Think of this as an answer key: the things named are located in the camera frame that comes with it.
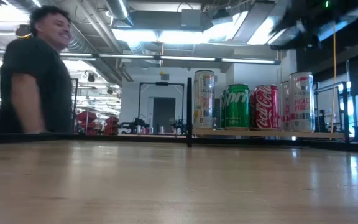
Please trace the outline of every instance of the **man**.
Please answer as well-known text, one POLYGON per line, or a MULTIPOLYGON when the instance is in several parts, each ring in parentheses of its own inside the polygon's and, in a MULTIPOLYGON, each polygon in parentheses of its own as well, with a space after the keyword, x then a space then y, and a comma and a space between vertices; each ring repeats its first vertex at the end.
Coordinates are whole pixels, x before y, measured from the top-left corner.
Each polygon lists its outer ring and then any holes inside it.
POLYGON ((70 43, 70 24, 67 12, 42 6, 30 15, 33 37, 6 47, 0 133, 72 132, 72 84, 59 57, 70 43))

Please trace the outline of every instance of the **sprite can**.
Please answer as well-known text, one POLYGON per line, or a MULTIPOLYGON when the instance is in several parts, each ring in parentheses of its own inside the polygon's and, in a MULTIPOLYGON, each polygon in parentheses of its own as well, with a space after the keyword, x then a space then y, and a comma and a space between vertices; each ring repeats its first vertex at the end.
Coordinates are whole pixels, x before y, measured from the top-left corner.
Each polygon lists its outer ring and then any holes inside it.
POLYGON ((245 84, 233 84, 227 88, 226 129, 250 128, 249 89, 245 84))
POLYGON ((226 127, 226 103, 227 103, 227 91, 223 90, 221 95, 221 128, 226 127))

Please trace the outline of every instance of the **table surface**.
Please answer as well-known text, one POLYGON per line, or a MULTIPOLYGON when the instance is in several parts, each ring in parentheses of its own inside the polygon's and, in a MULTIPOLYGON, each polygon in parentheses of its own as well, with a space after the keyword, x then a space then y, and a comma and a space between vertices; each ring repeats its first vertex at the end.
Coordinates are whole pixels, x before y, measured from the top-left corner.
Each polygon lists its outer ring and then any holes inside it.
POLYGON ((358 224, 358 154, 143 142, 0 144, 0 223, 358 224))

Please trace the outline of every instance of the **red can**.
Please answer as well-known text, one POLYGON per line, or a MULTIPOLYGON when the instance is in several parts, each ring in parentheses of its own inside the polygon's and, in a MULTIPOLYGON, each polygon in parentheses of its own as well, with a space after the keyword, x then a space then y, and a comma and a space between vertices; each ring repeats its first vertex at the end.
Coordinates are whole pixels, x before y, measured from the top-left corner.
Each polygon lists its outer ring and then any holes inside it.
POLYGON ((255 124, 259 130, 280 129, 280 107, 278 88, 275 85, 260 85, 255 89, 255 124))
POLYGON ((249 95, 249 109, 251 128, 255 129, 255 91, 251 91, 251 94, 249 95))

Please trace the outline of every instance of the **wooden shelf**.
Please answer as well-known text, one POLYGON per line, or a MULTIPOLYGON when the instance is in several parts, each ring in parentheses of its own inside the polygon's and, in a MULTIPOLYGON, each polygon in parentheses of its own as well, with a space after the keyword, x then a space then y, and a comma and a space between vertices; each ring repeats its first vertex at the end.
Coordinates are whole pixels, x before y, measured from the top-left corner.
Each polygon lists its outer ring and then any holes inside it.
POLYGON ((344 133, 300 133, 284 131, 230 131, 194 129, 193 134, 221 135, 221 136, 278 136, 278 137, 304 137, 304 138, 345 138, 344 133))

